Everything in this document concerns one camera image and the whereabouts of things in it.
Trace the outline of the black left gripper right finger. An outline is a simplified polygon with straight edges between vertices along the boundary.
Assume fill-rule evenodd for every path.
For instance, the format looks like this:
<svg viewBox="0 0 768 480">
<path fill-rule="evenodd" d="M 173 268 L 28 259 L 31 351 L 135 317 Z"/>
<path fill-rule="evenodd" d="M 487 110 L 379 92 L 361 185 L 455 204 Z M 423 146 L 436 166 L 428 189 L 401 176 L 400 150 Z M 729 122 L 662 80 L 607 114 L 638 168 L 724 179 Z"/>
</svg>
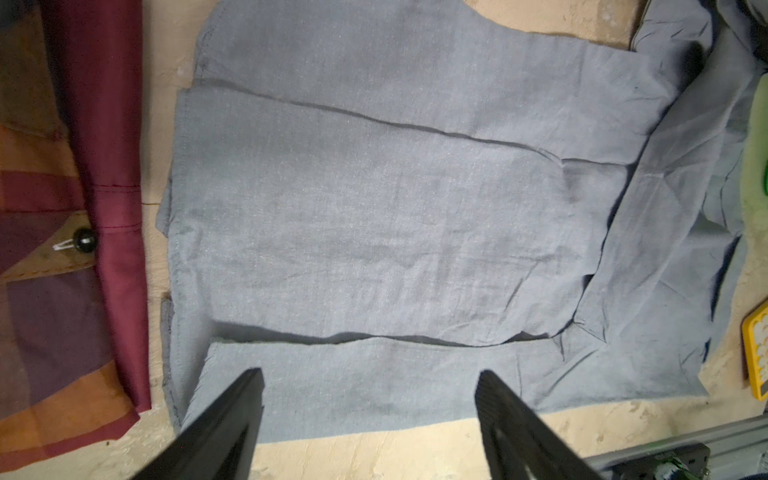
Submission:
<svg viewBox="0 0 768 480">
<path fill-rule="evenodd" d="M 474 399 L 493 480 L 600 477 L 493 371 L 480 373 Z"/>
</svg>

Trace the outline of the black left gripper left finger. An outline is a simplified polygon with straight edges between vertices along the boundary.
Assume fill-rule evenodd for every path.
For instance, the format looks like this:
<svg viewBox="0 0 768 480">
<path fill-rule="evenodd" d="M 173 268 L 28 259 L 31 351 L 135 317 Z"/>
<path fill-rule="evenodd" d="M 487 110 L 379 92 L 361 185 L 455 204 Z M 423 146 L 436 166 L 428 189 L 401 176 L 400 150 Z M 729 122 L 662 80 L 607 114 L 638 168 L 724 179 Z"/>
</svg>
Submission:
<svg viewBox="0 0 768 480">
<path fill-rule="evenodd" d="M 244 371 L 136 479 L 246 479 L 263 414 L 262 371 Z"/>
</svg>

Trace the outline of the grey long sleeve shirt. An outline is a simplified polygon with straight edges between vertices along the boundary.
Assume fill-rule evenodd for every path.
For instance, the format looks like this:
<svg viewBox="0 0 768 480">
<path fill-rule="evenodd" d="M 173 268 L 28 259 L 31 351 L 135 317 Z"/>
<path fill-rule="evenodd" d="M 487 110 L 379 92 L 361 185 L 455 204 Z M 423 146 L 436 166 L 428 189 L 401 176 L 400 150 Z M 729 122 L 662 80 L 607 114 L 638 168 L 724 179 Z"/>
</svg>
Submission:
<svg viewBox="0 0 768 480">
<path fill-rule="evenodd" d="M 263 372 L 262 442 L 699 396 L 746 248 L 763 1 L 652 1 L 628 50 L 461 1 L 223 1 L 177 97 L 166 401 Z"/>
</svg>

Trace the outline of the multicolour patchwork folded shirt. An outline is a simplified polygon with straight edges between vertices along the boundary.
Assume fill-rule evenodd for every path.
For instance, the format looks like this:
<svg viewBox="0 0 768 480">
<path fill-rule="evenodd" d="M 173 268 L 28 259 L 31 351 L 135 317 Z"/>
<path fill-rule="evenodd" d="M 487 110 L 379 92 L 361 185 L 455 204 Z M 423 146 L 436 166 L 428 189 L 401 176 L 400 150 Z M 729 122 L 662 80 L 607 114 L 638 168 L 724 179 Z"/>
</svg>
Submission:
<svg viewBox="0 0 768 480">
<path fill-rule="evenodd" d="M 97 237 L 62 121 L 40 5 L 1 5 L 1 469 L 121 437 Z"/>
</svg>

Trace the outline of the yellow calculator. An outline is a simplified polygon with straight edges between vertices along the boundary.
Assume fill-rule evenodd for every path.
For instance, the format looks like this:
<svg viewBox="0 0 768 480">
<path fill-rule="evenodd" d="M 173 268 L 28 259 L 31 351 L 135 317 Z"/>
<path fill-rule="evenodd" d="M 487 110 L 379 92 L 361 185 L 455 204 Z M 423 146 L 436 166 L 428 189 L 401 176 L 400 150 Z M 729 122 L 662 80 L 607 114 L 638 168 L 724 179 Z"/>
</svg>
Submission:
<svg viewBox="0 0 768 480">
<path fill-rule="evenodd" d="M 742 322 L 741 334 L 747 376 L 754 398 L 767 399 L 767 301 Z"/>
</svg>

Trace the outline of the green plastic basket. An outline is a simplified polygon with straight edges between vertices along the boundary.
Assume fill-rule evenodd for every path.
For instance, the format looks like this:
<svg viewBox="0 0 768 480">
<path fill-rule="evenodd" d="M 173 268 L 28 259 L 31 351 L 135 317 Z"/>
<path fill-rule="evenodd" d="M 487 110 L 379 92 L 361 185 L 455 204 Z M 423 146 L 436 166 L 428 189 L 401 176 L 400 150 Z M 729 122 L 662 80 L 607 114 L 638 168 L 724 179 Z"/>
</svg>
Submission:
<svg viewBox="0 0 768 480">
<path fill-rule="evenodd" d="M 749 229 L 767 230 L 767 75 L 754 92 L 744 144 L 741 197 Z"/>
</svg>

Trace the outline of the maroon folded shirt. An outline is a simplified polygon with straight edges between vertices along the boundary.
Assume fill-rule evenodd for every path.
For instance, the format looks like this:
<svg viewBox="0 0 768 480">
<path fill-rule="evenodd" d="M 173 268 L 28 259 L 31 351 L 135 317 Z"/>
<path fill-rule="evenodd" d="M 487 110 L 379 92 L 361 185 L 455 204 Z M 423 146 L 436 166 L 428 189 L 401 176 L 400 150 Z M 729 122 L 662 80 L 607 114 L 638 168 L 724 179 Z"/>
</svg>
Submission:
<svg viewBox="0 0 768 480">
<path fill-rule="evenodd" d="M 152 406 L 142 235 L 143 7 L 44 1 L 60 105 L 98 237 L 96 270 L 118 374 L 139 412 Z"/>
</svg>

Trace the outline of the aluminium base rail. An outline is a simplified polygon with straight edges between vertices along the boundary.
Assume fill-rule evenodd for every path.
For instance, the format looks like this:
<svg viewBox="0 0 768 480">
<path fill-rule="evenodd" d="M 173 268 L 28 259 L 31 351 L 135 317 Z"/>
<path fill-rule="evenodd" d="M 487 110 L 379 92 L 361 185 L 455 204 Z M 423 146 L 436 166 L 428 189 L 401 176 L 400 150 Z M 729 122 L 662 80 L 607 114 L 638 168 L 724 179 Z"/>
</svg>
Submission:
<svg viewBox="0 0 768 480">
<path fill-rule="evenodd" d="M 767 416 L 590 457 L 604 479 L 765 479 Z"/>
</svg>

